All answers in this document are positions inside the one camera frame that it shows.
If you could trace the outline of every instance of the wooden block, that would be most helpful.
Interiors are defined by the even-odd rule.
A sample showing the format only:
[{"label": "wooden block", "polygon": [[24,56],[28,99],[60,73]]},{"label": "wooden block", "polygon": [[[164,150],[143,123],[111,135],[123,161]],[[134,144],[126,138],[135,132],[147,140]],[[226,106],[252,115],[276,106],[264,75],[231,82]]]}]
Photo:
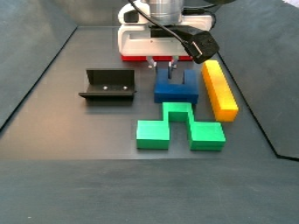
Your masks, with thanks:
[{"label": "wooden block", "polygon": [[203,63],[202,74],[208,89],[215,119],[218,122],[234,122],[239,106],[216,60],[207,60]]}]

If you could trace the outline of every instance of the toy block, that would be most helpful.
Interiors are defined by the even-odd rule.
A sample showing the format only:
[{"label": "toy block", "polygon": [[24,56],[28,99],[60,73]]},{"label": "toy block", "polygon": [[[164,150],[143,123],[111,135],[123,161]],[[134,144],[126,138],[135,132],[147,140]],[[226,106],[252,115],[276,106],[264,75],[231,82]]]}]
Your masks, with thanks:
[{"label": "toy block", "polygon": [[158,69],[154,89],[154,102],[190,102],[199,99],[199,82],[194,70],[184,70],[183,84],[170,84],[168,70]]},{"label": "toy block", "polygon": [[216,121],[232,122],[239,112],[239,106],[216,60],[207,60],[203,63],[202,74]]},{"label": "toy block", "polygon": [[219,151],[226,137],[219,122],[195,122],[192,105],[187,102],[163,103],[163,121],[138,121],[136,147],[168,149],[170,122],[186,122],[191,150]]},{"label": "toy block", "polygon": [[226,137],[219,122],[195,122],[190,129],[191,150],[219,151],[226,143]]},{"label": "toy block", "polygon": [[168,122],[187,122],[192,115],[192,105],[184,102],[163,103],[163,120]]},{"label": "toy block", "polygon": [[164,121],[138,121],[136,148],[168,149],[170,124]]}]

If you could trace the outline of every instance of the gray table surface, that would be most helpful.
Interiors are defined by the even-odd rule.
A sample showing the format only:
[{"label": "gray table surface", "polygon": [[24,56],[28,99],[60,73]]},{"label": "gray table surface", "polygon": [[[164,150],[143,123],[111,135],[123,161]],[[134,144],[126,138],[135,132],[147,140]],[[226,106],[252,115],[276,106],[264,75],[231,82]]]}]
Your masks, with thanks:
[{"label": "gray table surface", "polygon": [[[135,69],[134,104],[88,104],[79,97],[90,84],[86,69],[124,67]],[[160,62],[159,67],[167,67],[167,63]],[[184,69],[194,69],[199,76],[196,121],[215,122],[202,65],[179,62],[172,83],[182,82]],[[79,28],[1,133],[0,158],[272,158],[267,140],[224,67],[223,71],[239,105],[235,122],[223,123],[227,137],[223,151],[190,151],[184,123],[175,122],[170,150],[138,150],[136,121],[162,119],[162,104],[154,102],[155,72],[147,62],[120,60],[116,28]]]},{"label": "gray table surface", "polygon": [[[299,165],[275,158],[230,79],[240,111],[224,124],[223,151],[191,152],[182,123],[172,123],[170,150],[136,149],[136,120],[162,111],[154,73],[146,62],[120,61],[116,33],[76,31],[1,132],[1,222],[296,224]],[[87,67],[135,69],[131,107],[87,105],[78,96]],[[200,70],[180,63],[174,82],[184,68]],[[212,119],[200,78],[196,120]]]}]

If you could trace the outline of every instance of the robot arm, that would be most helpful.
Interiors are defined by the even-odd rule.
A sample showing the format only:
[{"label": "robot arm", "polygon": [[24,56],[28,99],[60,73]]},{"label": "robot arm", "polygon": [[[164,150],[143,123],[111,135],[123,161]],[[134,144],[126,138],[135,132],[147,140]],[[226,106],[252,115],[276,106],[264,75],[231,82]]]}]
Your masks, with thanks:
[{"label": "robot arm", "polygon": [[219,51],[210,34],[211,15],[183,15],[183,0],[128,2],[118,15],[118,44],[124,56],[190,55],[200,64]]}]

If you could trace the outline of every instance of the green block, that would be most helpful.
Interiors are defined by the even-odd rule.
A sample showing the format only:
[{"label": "green block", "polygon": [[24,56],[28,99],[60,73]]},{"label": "green block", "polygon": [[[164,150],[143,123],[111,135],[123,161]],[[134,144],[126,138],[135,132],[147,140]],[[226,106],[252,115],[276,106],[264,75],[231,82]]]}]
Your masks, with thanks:
[{"label": "green block", "polygon": [[170,124],[164,121],[138,121],[136,148],[168,149],[171,140]]},{"label": "green block", "polygon": [[219,122],[195,122],[190,131],[191,150],[220,150],[226,137]]},{"label": "green block", "polygon": [[186,122],[191,150],[219,151],[226,137],[219,122],[195,122],[192,105],[188,102],[163,103],[163,121],[138,121],[136,147],[168,149],[170,122]]}]

